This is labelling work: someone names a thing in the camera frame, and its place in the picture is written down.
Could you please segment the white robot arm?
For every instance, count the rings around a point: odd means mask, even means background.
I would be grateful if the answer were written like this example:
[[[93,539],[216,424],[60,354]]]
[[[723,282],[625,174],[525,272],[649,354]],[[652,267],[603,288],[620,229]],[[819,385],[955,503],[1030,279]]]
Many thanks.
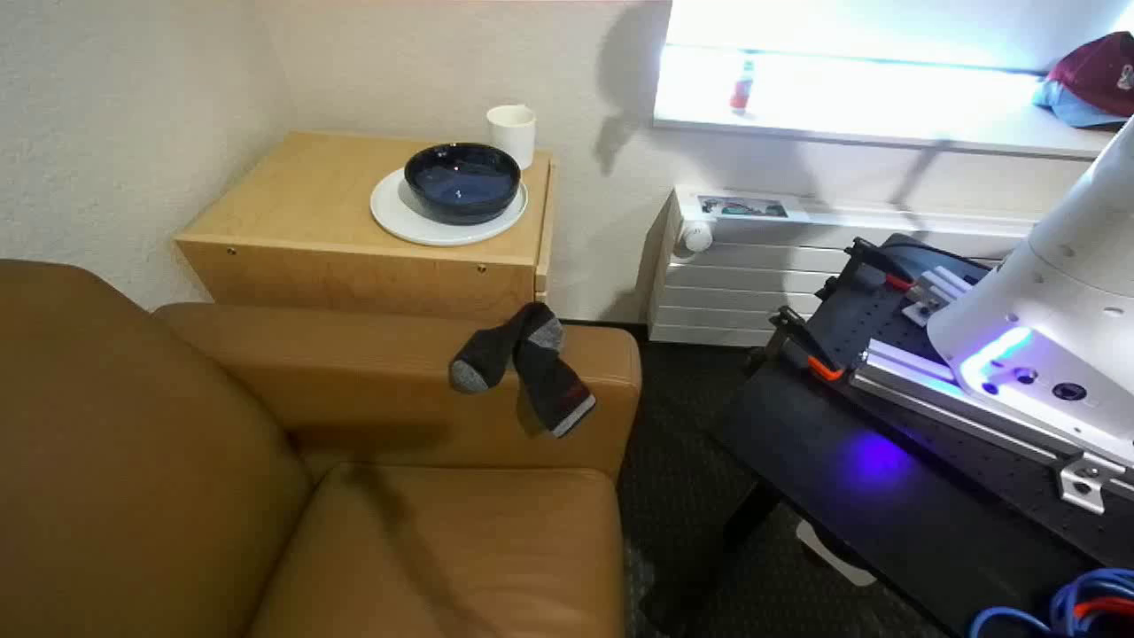
[[[965,391],[1134,463],[1134,119],[930,340]]]

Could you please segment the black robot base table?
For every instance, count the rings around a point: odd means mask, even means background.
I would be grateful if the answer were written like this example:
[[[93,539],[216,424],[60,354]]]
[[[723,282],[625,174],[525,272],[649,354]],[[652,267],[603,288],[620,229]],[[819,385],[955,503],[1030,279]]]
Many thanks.
[[[895,308],[892,288],[846,267],[806,324],[838,364],[852,364],[877,337],[925,345]],[[1034,601],[1093,568],[1134,565],[1132,512],[1093,519],[1068,508],[1048,467],[842,378],[827,385],[775,340],[744,375],[706,385],[723,403],[697,421],[697,442],[740,476],[728,494],[649,479],[706,528],[649,590],[646,614],[659,627],[696,633],[781,508],[806,513],[842,559],[880,575],[949,633],[984,606]]]

